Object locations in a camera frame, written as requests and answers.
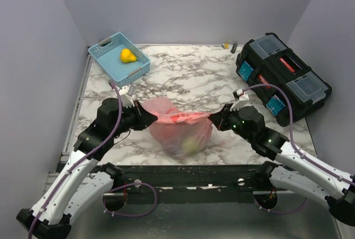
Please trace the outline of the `pink plastic bag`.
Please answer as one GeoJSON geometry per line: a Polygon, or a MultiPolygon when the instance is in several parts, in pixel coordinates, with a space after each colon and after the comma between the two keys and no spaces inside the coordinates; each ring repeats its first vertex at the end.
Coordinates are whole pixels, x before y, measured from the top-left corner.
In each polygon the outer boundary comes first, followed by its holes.
{"type": "Polygon", "coordinates": [[[184,157],[181,143],[184,139],[195,137],[200,142],[200,151],[207,147],[212,133],[211,115],[200,111],[181,111],[165,97],[149,99],[143,108],[158,117],[149,127],[150,135],[170,156],[184,157]]]}

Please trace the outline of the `green fake fruit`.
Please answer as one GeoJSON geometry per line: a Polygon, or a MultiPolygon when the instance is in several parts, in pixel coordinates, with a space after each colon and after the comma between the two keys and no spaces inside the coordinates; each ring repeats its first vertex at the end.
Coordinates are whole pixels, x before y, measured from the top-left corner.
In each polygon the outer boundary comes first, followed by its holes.
{"type": "Polygon", "coordinates": [[[182,141],[181,151],[184,155],[190,155],[200,151],[200,142],[195,137],[189,137],[182,141]]]}

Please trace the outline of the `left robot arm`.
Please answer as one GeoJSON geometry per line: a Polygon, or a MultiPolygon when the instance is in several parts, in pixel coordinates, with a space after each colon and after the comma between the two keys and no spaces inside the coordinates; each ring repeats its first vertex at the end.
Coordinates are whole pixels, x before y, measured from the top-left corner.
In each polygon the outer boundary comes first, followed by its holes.
{"type": "Polygon", "coordinates": [[[48,191],[31,208],[18,213],[17,220],[28,230],[28,237],[67,238],[74,219],[107,191],[123,191],[118,205],[108,208],[110,212],[119,211],[127,202],[127,190],[140,187],[140,180],[128,179],[121,168],[107,163],[89,183],[84,187],[81,184],[114,146],[116,137],[129,130],[142,131],[157,119],[137,100],[122,106],[117,98],[105,99],[96,119],[79,134],[65,167],[48,191]]]}

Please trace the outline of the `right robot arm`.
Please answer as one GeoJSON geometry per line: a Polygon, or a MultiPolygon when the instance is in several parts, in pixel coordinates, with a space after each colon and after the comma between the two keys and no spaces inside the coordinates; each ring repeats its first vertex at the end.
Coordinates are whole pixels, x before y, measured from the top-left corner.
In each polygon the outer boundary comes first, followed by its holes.
{"type": "Polygon", "coordinates": [[[318,200],[336,220],[354,226],[354,175],[293,146],[290,139],[268,128],[253,106],[234,110],[226,104],[209,120],[219,131],[232,130],[241,136],[260,156],[291,168],[287,171],[277,166],[271,172],[258,173],[255,183],[259,189],[275,186],[318,200]]]}

